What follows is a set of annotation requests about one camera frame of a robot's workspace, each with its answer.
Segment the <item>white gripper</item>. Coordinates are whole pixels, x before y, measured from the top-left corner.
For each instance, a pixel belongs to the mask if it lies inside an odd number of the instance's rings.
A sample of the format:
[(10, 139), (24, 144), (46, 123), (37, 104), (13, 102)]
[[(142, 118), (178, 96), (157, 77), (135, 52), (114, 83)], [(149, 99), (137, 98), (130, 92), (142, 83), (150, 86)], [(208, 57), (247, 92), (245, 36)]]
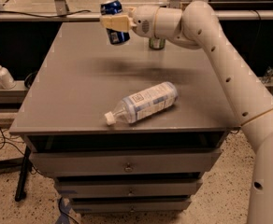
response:
[(130, 30), (141, 36), (154, 37), (154, 21), (158, 7), (124, 7), (125, 14), (102, 15), (100, 23), (103, 27), (117, 32), (128, 33)]

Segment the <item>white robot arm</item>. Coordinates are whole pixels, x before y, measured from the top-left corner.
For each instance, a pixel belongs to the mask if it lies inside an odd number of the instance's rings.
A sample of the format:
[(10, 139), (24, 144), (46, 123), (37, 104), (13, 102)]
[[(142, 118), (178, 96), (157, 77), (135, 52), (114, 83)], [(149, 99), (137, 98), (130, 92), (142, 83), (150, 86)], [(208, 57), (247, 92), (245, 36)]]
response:
[(229, 42), (213, 8), (203, 1), (183, 10), (129, 7), (124, 13), (101, 16), (100, 22), (115, 31), (134, 31), (206, 52), (255, 152), (247, 224), (273, 224), (273, 95)]

